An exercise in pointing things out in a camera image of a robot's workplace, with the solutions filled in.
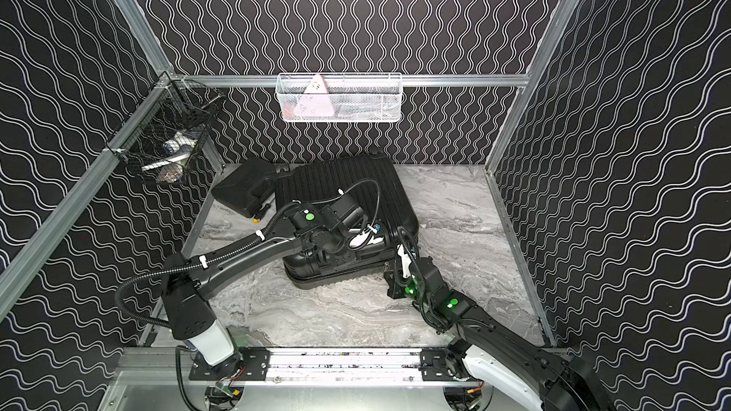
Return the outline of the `black hard-shell suitcase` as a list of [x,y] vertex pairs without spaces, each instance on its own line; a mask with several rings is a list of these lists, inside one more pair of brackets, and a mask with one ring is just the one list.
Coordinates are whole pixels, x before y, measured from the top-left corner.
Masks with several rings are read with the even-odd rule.
[[419,235],[418,217],[382,152],[284,171],[275,200],[278,207],[301,202],[295,224],[315,234],[283,260],[287,277],[301,289],[375,273],[397,258],[400,228],[413,239]]

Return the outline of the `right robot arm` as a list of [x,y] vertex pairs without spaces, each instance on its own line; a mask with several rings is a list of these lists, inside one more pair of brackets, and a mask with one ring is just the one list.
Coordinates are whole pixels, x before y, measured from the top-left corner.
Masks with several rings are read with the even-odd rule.
[[591,365],[527,342],[451,288],[432,258],[419,256],[416,247],[397,247],[393,281],[427,325],[455,333],[445,350],[453,378],[484,382],[527,410],[615,408]]

